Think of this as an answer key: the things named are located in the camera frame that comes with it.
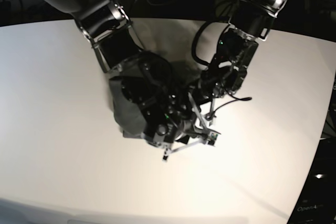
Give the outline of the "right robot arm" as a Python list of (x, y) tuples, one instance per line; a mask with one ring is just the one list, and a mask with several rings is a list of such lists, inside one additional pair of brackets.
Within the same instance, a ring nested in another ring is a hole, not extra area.
[(125, 138), (164, 150), (163, 160), (195, 144), (214, 145), (191, 89), (165, 58), (145, 49), (118, 0), (45, 0), (70, 14), (108, 75), (113, 114)]

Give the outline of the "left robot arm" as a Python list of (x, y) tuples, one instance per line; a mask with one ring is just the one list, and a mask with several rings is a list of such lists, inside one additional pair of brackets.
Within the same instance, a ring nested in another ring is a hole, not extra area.
[(192, 57), (206, 68), (193, 83), (189, 94), (193, 110), (203, 129), (208, 129), (215, 116), (211, 108), (201, 115), (200, 105), (221, 98), (233, 97), (242, 86), (247, 68), (258, 48), (257, 39), (265, 41), (275, 19), (288, 0), (237, 0), (236, 8), (220, 34), (216, 52), (210, 62), (196, 56), (201, 33), (212, 22), (204, 23), (192, 42)]

